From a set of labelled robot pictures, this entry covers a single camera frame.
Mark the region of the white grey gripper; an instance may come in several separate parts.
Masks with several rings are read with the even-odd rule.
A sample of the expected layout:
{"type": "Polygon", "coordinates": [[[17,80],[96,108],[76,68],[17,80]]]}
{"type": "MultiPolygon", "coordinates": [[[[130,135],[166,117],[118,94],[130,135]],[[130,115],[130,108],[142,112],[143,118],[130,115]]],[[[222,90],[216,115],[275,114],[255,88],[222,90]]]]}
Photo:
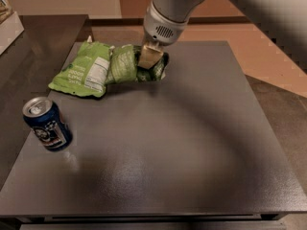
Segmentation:
{"type": "Polygon", "coordinates": [[[177,7],[169,11],[160,11],[152,2],[144,17],[144,45],[141,48],[138,66],[150,69],[157,64],[163,56],[162,47],[177,42],[188,20],[187,11],[177,7]]]}

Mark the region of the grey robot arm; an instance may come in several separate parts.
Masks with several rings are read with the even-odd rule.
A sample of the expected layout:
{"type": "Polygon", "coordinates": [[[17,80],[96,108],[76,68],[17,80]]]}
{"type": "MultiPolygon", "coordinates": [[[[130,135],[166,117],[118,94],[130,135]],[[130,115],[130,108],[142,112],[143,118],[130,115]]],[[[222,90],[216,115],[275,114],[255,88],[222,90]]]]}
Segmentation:
{"type": "MultiPolygon", "coordinates": [[[[205,0],[152,0],[144,17],[139,66],[150,69],[177,42],[205,0]]],[[[307,68],[307,0],[229,0],[300,69],[307,68]]]]}

